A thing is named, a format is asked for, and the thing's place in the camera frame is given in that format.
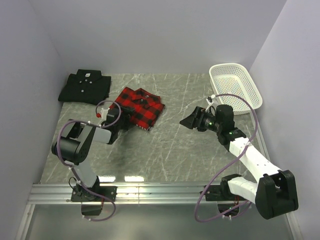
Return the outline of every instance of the white wall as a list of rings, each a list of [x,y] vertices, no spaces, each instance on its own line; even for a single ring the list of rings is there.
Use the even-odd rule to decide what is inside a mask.
[[[29,0],[67,70],[207,73],[254,62],[286,0]]]
[[[318,0],[288,0],[250,70],[270,157],[296,178],[295,214],[306,240],[320,234],[319,9]]]
[[[0,239],[14,239],[47,159],[66,70],[27,0],[0,1]]]

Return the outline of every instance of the white robotic arm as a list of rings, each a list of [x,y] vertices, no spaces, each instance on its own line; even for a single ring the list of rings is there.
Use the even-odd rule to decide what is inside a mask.
[[[246,180],[239,174],[222,178],[220,188],[226,199],[241,196],[254,203],[265,219],[270,219],[298,209],[298,197],[294,175],[282,171],[269,162],[250,142],[247,136],[235,127],[233,108],[218,105],[215,115],[208,108],[197,106],[193,113],[180,121],[180,124],[199,132],[211,130],[219,142],[233,155],[239,157],[248,145],[245,154],[239,159],[252,173],[255,182]]]

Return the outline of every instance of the shirt collar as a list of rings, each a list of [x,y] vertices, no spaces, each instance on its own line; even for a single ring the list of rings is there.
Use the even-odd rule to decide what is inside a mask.
[[[95,82],[98,79],[102,77],[101,71],[98,70],[85,70],[85,69],[79,69],[76,72],[77,78],[81,80],[87,79],[88,81]]]
[[[132,95],[132,100],[143,100],[146,102],[145,106],[151,107],[155,104],[160,104],[161,103],[161,98],[159,96],[153,95],[146,90],[139,88],[134,91]]]

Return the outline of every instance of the folded shirt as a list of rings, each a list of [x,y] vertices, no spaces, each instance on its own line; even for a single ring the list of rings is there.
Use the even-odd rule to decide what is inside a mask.
[[[97,105],[109,97],[110,76],[102,76],[98,70],[79,69],[70,74],[58,100]]]
[[[130,122],[145,130],[149,130],[155,124],[165,107],[159,96],[142,88],[134,91],[125,87],[115,101],[123,107],[134,108],[135,112],[131,116]],[[114,103],[110,106],[111,109],[115,107]]]

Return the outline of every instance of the robotic arm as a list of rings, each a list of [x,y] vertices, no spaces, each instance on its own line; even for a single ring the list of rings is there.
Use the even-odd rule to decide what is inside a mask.
[[[76,186],[73,188],[71,196],[72,202],[92,202],[100,201],[100,197],[88,192],[84,187],[93,193],[112,199],[116,198],[116,187],[100,186],[98,176],[93,172],[89,161],[86,160],[91,143],[100,142],[104,144],[113,144],[118,138],[119,130],[128,130],[130,117],[134,113],[134,108],[121,107],[121,115],[118,121],[113,123],[119,116],[120,110],[112,108],[107,111],[105,121],[101,123],[102,127],[94,124],[85,124],[74,122],[66,126],[60,138],[60,152],[65,164],[72,166],[73,173],[78,177]],[[58,155],[57,139],[51,146],[51,152]],[[81,207],[82,214],[85,216],[99,215],[100,206]]]
[[[236,157],[249,144],[240,161],[252,173],[257,183],[248,181],[239,174],[225,176],[220,183],[220,189],[226,198],[238,195],[249,200],[256,205],[265,219],[298,209],[294,175],[289,170],[282,171],[273,165],[249,143],[247,136],[235,127],[231,106],[218,105],[215,115],[197,106],[190,116],[180,121],[180,124],[189,129],[196,128],[199,132],[215,132],[220,144]]]

